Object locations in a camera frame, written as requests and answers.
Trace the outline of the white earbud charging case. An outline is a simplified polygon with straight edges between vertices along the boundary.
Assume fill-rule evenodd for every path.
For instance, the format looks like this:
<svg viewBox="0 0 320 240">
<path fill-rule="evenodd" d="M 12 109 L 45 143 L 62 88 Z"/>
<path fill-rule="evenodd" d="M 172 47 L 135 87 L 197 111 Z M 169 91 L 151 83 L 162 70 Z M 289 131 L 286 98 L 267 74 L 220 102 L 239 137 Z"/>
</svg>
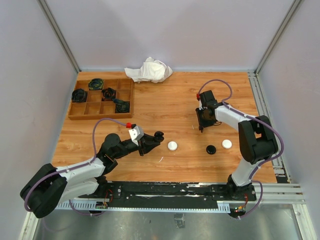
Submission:
<svg viewBox="0 0 320 240">
<path fill-rule="evenodd" d="M 233 146 L 233 143 L 229 140 L 229 139 L 224 139 L 222 142 L 221 142 L 221 145 L 223 148 L 225 149 L 230 149 L 232 146 Z"/>
</svg>

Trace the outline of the black round case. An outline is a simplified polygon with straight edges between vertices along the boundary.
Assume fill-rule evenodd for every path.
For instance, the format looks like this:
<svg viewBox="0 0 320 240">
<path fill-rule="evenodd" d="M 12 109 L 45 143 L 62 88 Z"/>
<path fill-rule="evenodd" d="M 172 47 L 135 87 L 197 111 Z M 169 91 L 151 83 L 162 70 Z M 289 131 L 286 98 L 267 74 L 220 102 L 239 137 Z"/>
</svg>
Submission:
<svg viewBox="0 0 320 240">
<path fill-rule="evenodd" d="M 161 143 L 164 140 L 164 133 L 162 131 L 156 131 L 154 133 L 154 140 Z"/>
<path fill-rule="evenodd" d="M 214 145 L 208 145 L 205 150 L 209 155 L 214 155 L 217 151 Z"/>
</svg>

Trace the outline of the white round case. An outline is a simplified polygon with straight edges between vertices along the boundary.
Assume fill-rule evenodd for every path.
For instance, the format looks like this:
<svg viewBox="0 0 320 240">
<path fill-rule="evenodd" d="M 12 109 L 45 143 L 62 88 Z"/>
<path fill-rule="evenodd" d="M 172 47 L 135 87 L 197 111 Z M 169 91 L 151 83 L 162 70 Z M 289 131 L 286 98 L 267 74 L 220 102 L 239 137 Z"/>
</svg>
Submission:
<svg viewBox="0 0 320 240">
<path fill-rule="evenodd" d="M 170 142 L 167 144 L 167 148 L 168 148 L 170 151 L 176 151 L 177 148 L 178 148 L 178 144 L 177 144 L 175 141 L 170 141 Z"/>
</svg>

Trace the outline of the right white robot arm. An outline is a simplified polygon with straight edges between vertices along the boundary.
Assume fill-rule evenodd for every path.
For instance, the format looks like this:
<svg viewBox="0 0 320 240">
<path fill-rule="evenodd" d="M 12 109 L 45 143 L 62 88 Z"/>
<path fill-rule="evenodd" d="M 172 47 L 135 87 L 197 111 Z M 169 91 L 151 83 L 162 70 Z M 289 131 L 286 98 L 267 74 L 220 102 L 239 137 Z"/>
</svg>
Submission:
<svg viewBox="0 0 320 240">
<path fill-rule="evenodd" d="M 247 115 L 226 102 L 218 102 L 211 90 L 198 93 L 196 98 L 199 107 L 195 111 L 201 132 L 218 122 L 227 124 L 238 132 L 242 158 L 237 169 L 229 176 L 226 188 L 227 196 L 238 200 L 245 193 L 244 187 L 251 184 L 258 164 L 269 160 L 278 151 L 270 120 L 265 115 Z"/>
</svg>

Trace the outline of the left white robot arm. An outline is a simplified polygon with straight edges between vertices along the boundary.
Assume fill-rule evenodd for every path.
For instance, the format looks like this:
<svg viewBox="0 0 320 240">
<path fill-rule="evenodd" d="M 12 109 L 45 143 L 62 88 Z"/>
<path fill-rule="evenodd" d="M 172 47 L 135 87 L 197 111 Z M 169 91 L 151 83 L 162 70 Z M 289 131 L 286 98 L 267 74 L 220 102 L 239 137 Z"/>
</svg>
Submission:
<svg viewBox="0 0 320 240">
<path fill-rule="evenodd" d="M 38 219 L 49 215 L 58 204 L 83 196 L 101 198 L 107 193 L 105 175 L 117 166 L 117 159 L 133 152 L 141 156 L 160 146 L 164 133 L 144 133 L 137 140 L 121 140 L 108 134 L 95 158 L 65 167 L 43 165 L 20 191 L 24 208 Z"/>
</svg>

